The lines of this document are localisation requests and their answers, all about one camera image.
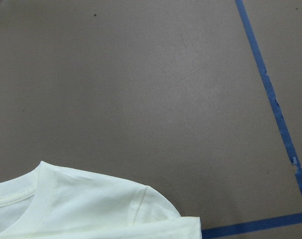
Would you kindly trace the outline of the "cream long-sleeve cat shirt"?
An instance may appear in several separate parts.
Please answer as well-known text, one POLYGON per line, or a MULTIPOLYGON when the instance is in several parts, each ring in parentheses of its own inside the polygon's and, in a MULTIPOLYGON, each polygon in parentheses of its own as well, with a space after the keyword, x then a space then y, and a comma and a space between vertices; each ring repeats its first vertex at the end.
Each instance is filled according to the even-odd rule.
POLYGON ((134 181, 41 162, 0 183, 0 239, 201 237, 199 217, 134 181))

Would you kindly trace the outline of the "brown paper table cover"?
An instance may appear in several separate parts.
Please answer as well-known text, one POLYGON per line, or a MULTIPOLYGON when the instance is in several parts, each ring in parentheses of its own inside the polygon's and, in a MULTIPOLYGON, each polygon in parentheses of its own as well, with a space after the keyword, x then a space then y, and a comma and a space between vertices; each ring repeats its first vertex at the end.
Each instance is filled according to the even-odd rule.
POLYGON ((42 161, 302 239, 302 0, 0 0, 0 183, 42 161))

